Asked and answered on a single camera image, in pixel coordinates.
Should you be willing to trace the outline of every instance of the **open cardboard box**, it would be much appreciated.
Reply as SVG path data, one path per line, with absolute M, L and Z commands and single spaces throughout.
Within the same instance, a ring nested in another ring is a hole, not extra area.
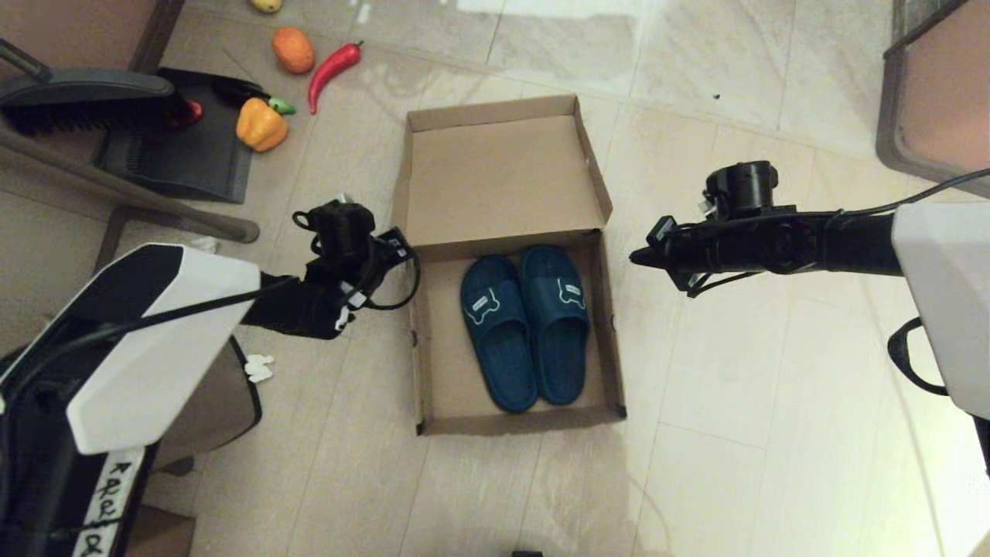
M 395 220 L 421 259 L 412 309 L 417 430 L 497 435 L 626 417 L 604 228 L 612 201 L 574 95 L 410 112 Z M 488 395 L 460 308 L 478 258 L 563 248 L 581 274 L 591 333 L 580 398 L 507 414 Z

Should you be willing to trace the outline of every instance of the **yellow bell pepper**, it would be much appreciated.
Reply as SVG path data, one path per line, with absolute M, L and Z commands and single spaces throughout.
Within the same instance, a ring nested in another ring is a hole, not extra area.
M 238 139 L 261 153 L 282 143 L 289 135 L 289 124 L 266 102 L 249 99 L 238 116 Z

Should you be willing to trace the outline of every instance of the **slipper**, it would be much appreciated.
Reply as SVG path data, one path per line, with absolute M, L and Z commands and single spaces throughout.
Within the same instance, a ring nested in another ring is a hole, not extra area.
M 530 409 L 538 397 L 530 327 L 512 263 L 503 256 L 475 262 L 460 286 L 460 305 L 492 400 L 507 412 Z
M 534 246 L 520 262 L 530 344 L 540 395 L 570 404 L 584 389 L 584 347 L 591 328 L 581 278 L 560 249 Z

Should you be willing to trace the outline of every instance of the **slide sandal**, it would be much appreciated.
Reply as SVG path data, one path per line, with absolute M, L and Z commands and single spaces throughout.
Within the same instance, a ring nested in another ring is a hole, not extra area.
M 591 328 L 581 278 L 559 248 L 534 246 L 520 263 L 540 395 L 570 404 L 584 389 L 584 346 Z
M 530 327 L 512 262 L 503 256 L 475 262 L 460 286 L 460 305 L 492 400 L 507 412 L 528 410 L 538 393 Z

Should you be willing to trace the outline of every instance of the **brush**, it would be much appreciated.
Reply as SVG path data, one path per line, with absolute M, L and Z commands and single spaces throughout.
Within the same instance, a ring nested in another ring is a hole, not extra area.
M 0 39 L 0 58 L 26 75 L 0 81 L 0 112 L 24 135 L 55 131 L 164 126 L 203 114 L 156 75 L 117 69 L 51 69 Z

